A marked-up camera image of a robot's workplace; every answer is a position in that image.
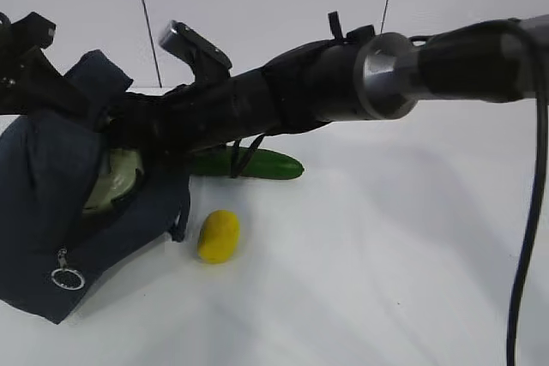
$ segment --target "cucumber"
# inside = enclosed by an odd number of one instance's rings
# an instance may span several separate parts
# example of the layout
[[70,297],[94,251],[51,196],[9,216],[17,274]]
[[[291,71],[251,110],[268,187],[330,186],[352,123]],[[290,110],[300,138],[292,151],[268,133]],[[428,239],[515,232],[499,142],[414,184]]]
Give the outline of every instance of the cucumber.
[[[240,148],[239,157],[247,147]],[[190,162],[190,173],[197,176],[229,176],[231,148],[225,147],[197,154]],[[296,159],[267,149],[257,149],[240,176],[270,180],[291,180],[300,177],[305,168]]]

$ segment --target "wire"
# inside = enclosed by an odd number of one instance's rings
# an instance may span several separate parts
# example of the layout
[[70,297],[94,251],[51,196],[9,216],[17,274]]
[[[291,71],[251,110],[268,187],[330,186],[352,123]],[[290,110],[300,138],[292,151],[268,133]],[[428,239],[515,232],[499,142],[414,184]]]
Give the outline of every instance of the wire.
[[515,280],[511,291],[509,316],[507,321],[507,365],[515,366],[516,362],[516,334],[521,309],[522,293],[528,275],[528,267],[534,251],[535,236],[540,222],[541,207],[547,174],[547,81],[544,71],[543,56],[540,48],[532,36],[516,23],[510,22],[508,31],[516,36],[528,51],[532,65],[532,86],[535,91],[537,131],[536,131],[536,159],[534,167],[534,184],[528,220],[522,241]]
[[248,150],[244,152],[244,155],[240,160],[238,160],[238,158],[239,158],[241,140],[237,140],[234,142],[234,145],[232,145],[232,153],[231,153],[231,178],[235,179],[242,174],[246,166],[250,163],[251,157],[254,155],[254,153],[257,151],[259,146],[262,144],[264,138],[265,138],[265,135],[259,135],[251,143],[250,147],[248,147]]

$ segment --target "zipper pull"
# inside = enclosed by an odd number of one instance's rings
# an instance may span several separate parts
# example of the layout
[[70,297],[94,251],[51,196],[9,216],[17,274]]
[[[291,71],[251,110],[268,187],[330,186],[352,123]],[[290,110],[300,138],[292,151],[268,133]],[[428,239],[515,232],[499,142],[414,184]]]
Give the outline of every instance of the zipper pull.
[[66,291],[79,291],[86,284],[86,279],[76,269],[69,267],[67,263],[67,249],[62,248],[57,252],[59,268],[51,272],[51,281]]

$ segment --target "silver metal ring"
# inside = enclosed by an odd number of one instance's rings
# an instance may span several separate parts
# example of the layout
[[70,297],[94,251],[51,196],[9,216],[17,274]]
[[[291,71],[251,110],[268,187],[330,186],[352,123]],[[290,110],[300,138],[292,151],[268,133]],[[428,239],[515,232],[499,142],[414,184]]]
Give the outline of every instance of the silver metal ring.
[[[58,276],[60,273],[70,273],[73,276],[76,276],[80,281],[80,284],[77,286],[70,286],[70,285],[66,285],[63,282],[60,282],[59,280],[56,279],[56,276]],[[79,291],[86,284],[86,279],[84,279],[84,276],[82,275],[82,273],[78,272],[75,269],[68,269],[68,268],[59,268],[51,272],[51,281],[55,283],[58,287],[60,287],[61,289],[65,289],[66,291]]]

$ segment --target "yellow lemon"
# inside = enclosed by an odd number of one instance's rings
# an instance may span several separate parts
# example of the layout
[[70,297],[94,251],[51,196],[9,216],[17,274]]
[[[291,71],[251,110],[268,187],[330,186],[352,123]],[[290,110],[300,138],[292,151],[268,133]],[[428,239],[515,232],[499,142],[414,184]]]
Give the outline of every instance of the yellow lemon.
[[207,263],[228,261],[237,248],[240,237],[240,223],[235,213],[216,210],[204,221],[198,255]]

